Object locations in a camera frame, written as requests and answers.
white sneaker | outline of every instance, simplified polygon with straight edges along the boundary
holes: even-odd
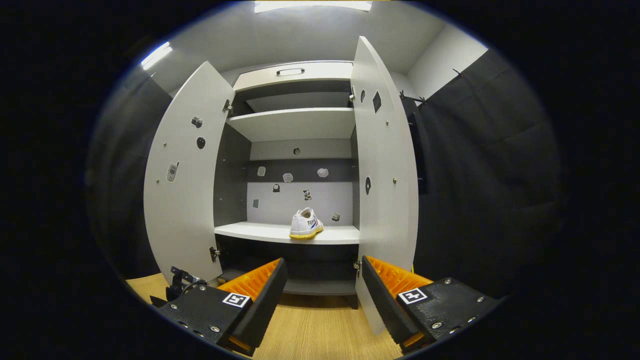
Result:
[[[322,221],[320,221],[312,208],[298,210],[291,220],[291,232],[289,237],[292,239],[311,239],[317,233],[324,229]]]

drawer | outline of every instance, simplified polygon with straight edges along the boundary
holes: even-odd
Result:
[[[238,92],[264,85],[306,80],[350,80],[352,69],[350,61],[310,61],[278,65],[240,74],[234,90]]]

ceiling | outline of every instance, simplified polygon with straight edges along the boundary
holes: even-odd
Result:
[[[267,63],[353,60],[362,35],[389,71],[406,74],[445,26],[410,3],[374,1],[369,12],[303,6],[256,14],[253,1],[234,2],[169,39],[173,51],[147,72],[172,92],[207,60],[218,72]]]

wooden floor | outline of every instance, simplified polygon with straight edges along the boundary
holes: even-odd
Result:
[[[166,299],[162,274],[127,280],[147,303]],[[252,359],[379,359],[402,356],[387,331],[371,334],[362,308],[342,297],[282,294],[262,344]]]

door hinge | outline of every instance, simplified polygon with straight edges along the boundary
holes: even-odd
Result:
[[[353,263],[353,268],[358,270],[356,274],[358,277],[360,277],[360,268],[362,268],[362,261],[358,260],[355,263]]]
[[[211,261],[216,262],[218,256],[220,256],[220,250],[216,250],[213,246],[209,248],[209,254],[211,255]]]
[[[353,102],[356,98],[356,87],[351,87],[351,94],[349,95],[349,101]]]
[[[231,106],[231,103],[229,101],[229,99],[227,99],[227,101],[225,101],[225,105],[224,107],[222,107],[222,111],[229,111],[230,114],[234,113],[234,107]]]

